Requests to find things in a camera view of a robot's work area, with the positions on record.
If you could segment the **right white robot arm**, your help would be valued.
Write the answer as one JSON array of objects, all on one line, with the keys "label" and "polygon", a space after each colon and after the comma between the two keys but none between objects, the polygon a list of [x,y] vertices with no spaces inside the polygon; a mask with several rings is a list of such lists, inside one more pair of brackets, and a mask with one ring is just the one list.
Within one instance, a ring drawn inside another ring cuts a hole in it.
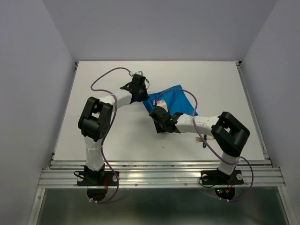
[{"label": "right white robot arm", "polygon": [[202,117],[176,112],[171,115],[161,106],[156,106],[149,116],[153,119],[158,133],[195,133],[200,138],[204,135],[213,137],[223,151],[216,170],[216,179],[226,183],[233,177],[241,152],[250,136],[250,131],[231,113],[222,112],[219,116]]}]

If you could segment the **blue cloth napkin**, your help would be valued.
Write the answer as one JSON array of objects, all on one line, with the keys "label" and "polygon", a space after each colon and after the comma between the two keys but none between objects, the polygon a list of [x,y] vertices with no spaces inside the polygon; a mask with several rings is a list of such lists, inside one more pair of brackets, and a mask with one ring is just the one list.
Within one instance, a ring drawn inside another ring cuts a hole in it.
[{"label": "blue cloth napkin", "polygon": [[167,93],[158,97],[163,92],[171,89],[182,89],[182,86],[175,85],[161,92],[149,94],[149,98],[142,102],[147,112],[150,113],[154,109],[154,100],[157,98],[158,101],[164,100],[166,102],[168,112],[171,115],[174,115],[175,113],[184,113],[191,116],[194,111],[194,107],[191,105],[183,91],[168,91]]}]

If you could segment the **gold spoon green handle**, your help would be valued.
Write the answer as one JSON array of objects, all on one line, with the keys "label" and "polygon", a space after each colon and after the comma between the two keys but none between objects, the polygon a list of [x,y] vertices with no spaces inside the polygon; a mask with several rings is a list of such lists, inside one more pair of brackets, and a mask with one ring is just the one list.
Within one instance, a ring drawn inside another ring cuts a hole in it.
[{"label": "gold spoon green handle", "polygon": [[204,137],[203,137],[203,144],[202,144],[202,147],[203,148],[206,148],[206,141],[207,141],[207,136],[206,135],[204,135]]}]

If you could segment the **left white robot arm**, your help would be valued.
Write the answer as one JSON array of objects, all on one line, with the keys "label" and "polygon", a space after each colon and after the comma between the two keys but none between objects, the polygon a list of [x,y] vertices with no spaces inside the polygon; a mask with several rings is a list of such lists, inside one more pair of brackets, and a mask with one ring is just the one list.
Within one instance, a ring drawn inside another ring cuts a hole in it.
[{"label": "left white robot arm", "polygon": [[105,179],[105,163],[101,153],[103,140],[109,133],[112,116],[123,106],[148,99],[145,82],[142,74],[133,74],[132,80],[108,96],[90,97],[83,108],[78,121],[78,128],[84,137],[86,147],[86,163],[84,172],[78,175],[83,181],[92,184],[101,184]]}]

